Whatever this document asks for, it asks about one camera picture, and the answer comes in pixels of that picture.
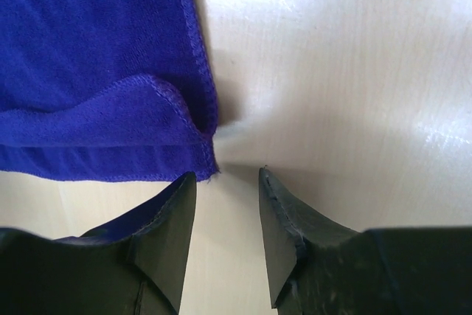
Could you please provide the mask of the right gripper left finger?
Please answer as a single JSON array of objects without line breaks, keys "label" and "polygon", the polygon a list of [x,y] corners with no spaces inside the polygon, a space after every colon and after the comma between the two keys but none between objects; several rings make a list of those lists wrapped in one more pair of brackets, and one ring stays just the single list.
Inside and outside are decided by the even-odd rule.
[{"label": "right gripper left finger", "polygon": [[177,314],[196,205],[184,173],[79,237],[1,229],[3,314]]}]

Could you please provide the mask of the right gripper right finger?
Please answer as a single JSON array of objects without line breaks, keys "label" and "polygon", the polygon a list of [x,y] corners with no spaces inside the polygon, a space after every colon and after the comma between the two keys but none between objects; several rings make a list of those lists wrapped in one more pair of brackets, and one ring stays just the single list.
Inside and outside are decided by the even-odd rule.
[{"label": "right gripper right finger", "polygon": [[471,228],[356,232],[259,171],[272,308],[279,314],[469,314]]}]

